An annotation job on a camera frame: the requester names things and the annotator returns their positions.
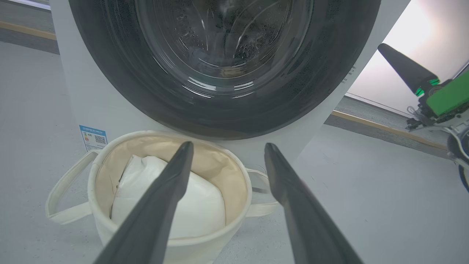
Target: round glass door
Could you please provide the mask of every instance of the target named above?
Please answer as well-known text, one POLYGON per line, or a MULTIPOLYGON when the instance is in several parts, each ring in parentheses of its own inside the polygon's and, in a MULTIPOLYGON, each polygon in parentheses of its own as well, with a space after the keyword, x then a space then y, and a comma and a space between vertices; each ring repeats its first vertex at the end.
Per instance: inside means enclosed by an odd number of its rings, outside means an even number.
POLYGON ((251 138, 314 109, 342 81, 375 0, 70 0, 114 87, 194 136, 251 138))

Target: front-loading washing machine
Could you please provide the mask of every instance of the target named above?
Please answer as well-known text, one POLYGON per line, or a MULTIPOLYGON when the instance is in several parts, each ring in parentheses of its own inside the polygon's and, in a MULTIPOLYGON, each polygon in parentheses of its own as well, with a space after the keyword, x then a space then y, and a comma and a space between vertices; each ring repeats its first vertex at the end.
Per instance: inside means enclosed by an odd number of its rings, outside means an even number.
POLYGON ((51 0, 88 149, 138 130, 294 161, 410 0, 51 0))

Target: white washing machine panel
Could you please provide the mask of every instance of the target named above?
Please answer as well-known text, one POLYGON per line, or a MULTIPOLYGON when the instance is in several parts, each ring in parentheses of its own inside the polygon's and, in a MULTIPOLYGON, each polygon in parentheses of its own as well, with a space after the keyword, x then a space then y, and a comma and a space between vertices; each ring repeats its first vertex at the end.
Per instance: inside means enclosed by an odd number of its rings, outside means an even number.
MULTIPOLYGON (((293 162, 350 88, 409 1, 381 1, 375 25, 353 68, 335 90, 309 113, 268 134, 242 140, 214 141, 231 150, 248 166, 258 164, 264 167, 264 146, 267 142, 276 144, 284 156, 293 162)), ((105 131, 108 141, 139 130, 170 131, 170 128, 132 105, 109 82, 87 49, 69 2, 50 2, 72 110, 78 124, 105 131)))

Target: white fabric basket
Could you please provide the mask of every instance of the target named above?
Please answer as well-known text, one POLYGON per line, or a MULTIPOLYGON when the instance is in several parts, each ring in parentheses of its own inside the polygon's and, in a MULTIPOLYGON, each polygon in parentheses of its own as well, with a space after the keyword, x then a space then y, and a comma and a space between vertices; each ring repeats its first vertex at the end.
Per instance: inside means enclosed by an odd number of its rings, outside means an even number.
POLYGON ((168 240, 164 262, 213 262, 245 217, 270 214, 278 207, 278 203, 251 204, 252 187, 248 172, 256 173, 269 186, 267 176, 259 171, 246 169, 233 153, 211 142, 161 131, 139 131, 121 136, 101 151, 88 152, 65 173, 47 198, 47 217, 56 223, 68 224, 92 214, 99 237, 106 244, 118 229, 110 219, 110 214, 119 180, 129 158, 132 155, 151 155, 168 162, 185 141, 194 143, 191 171, 214 184, 223 195, 226 226, 205 236, 168 240), (88 202, 57 212, 62 196, 91 162, 88 202))

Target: white bag inside basket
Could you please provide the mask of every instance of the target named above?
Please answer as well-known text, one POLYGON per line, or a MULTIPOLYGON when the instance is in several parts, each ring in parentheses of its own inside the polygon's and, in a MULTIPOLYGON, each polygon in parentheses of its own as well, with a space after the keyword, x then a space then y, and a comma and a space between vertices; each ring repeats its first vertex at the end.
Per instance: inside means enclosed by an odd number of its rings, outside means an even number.
MULTIPOLYGON (((121 225, 167 162, 154 156, 132 155, 114 196, 111 219, 121 225)), ((169 233, 170 239, 197 237, 225 226, 225 203, 220 190, 190 172, 186 194, 178 202, 169 233)))

